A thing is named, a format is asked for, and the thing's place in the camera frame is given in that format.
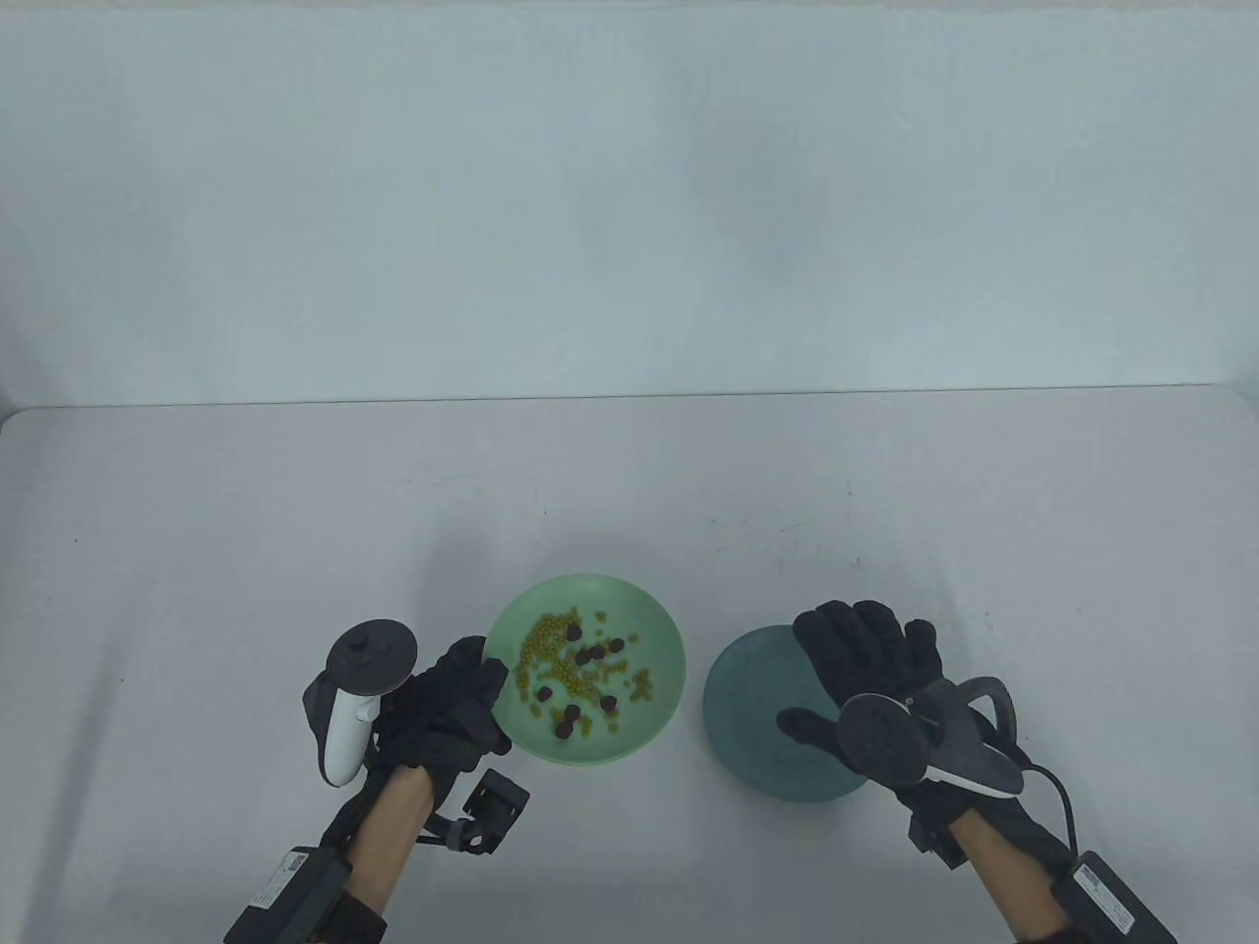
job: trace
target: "forearm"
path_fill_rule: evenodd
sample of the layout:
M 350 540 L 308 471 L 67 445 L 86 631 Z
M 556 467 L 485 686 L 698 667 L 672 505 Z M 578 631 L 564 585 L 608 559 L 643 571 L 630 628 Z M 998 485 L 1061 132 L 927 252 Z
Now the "forearm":
M 1040 940 L 1071 926 L 1050 894 L 1053 880 L 973 809 L 949 827 L 983 887 L 1019 940 Z
M 423 768 L 397 768 L 350 845 L 347 858 L 354 872 L 345 890 L 383 914 L 432 812 L 433 782 L 428 773 Z

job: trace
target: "controller handle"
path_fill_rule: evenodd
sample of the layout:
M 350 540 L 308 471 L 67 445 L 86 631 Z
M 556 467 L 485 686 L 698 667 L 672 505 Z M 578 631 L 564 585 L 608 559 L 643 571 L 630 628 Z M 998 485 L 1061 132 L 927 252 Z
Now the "controller handle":
M 369 619 L 342 633 L 324 671 L 302 694 L 319 744 L 319 772 L 332 787 L 353 780 L 380 714 L 380 696 L 410 678 L 415 636 L 395 619 Z

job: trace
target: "white backdrop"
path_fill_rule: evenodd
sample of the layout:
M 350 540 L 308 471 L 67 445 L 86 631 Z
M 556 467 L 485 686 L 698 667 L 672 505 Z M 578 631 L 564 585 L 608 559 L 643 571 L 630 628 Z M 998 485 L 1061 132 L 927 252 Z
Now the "white backdrop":
M 0 13 L 0 398 L 1234 379 L 1256 48 L 1248 11 Z

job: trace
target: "black glove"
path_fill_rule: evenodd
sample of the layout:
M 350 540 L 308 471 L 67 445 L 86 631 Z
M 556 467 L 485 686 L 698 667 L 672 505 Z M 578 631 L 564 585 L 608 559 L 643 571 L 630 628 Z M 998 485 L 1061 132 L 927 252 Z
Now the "black glove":
M 792 631 L 838 707 L 854 695 L 866 692 L 904 701 L 943 676 L 935 627 L 925 619 L 913 619 L 901 631 L 895 614 L 875 600 L 852 607 L 831 600 L 796 617 Z M 778 712 L 778 729 L 852 768 L 840 749 L 835 721 L 806 709 L 787 709 Z M 925 826 L 943 828 L 974 807 L 978 797 L 958 787 L 924 780 L 896 790 L 896 799 Z
M 507 667 L 496 658 L 482 662 L 483 648 L 483 636 L 460 639 L 432 668 L 380 699 L 380 716 L 371 726 L 374 746 L 364 759 L 366 782 L 341 807 L 321 846 L 349 846 L 395 767 L 428 772 L 436 811 L 458 774 L 475 770 L 491 751 L 501 755 L 511 750 L 511 740 L 490 714 L 507 680 Z
M 840 707 L 854 695 L 874 692 L 904 701 L 925 685 L 943 677 L 935 627 L 914 619 L 901 632 L 895 614 L 881 603 L 864 600 L 849 607 L 832 600 L 796 617 L 792 624 L 818 681 Z M 1025 769 L 1027 755 L 1017 745 L 1003 743 L 983 715 L 974 712 L 985 741 L 1012 756 Z M 806 709 L 778 712 L 778 729 L 799 744 L 808 744 L 852 765 L 844 756 L 835 721 Z M 992 799 L 947 783 L 923 780 L 895 790 L 896 799 L 912 816 L 910 837 L 919 848 L 932 848 L 951 867 L 966 861 L 948 827 L 963 813 L 976 809 L 1010 842 L 1060 874 L 1071 861 L 1066 848 L 1047 829 L 1035 823 L 1019 801 Z

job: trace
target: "green bowl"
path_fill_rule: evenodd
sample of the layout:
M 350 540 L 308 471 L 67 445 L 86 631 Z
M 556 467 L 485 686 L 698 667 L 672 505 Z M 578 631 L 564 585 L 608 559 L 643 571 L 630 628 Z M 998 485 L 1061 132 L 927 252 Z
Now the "green bowl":
M 539 681 L 536 675 L 546 671 L 546 663 L 530 672 L 529 685 L 524 697 L 521 696 L 517 670 L 525 637 L 543 615 L 568 614 L 573 607 L 577 607 L 583 636 L 577 643 L 565 641 L 559 649 L 560 656 L 582 646 L 607 643 L 616 638 L 627 641 L 619 653 L 609 653 L 602 663 L 590 662 L 587 666 L 603 667 L 621 660 L 628 662 L 624 673 L 612 675 L 607 682 L 602 678 L 598 682 L 603 694 L 617 697 L 618 715 L 614 721 L 609 721 L 589 700 L 574 697 L 558 678 Z M 597 613 L 603 613 L 606 622 L 599 622 Z M 494 706 L 499 726 L 522 750 L 543 760 L 570 767 L 607 764 L 642 748 L 665 730 L 682 700 L 682 686 L 686 683 L 682 636 L 665 608 L 646 590 L 603 574 L 568 574 L 525 590 L 510 603 L 490 629 L 485 641 L 485 657 L 502 660 L 511 671 L 502 695 Z M 643 668 L 650 671 L 651 700 L 631 701 L 630 696 L 636 687 L 633 676 Z M 549 686 L 554 696 L 545 704 L 539 704 L 535 696 L 543 685 Z M 588 736 L 583 736 L 580 724 L 568 740 L 555 736 L 550 710 L 563 710 L 569 704 L 577 704 L 583 715 L 592 719 Z M 531 705 L 538 705 L 541 717 L 534 716 Z M 609 724 L 614 724 L 618 730 L 612 731 Z

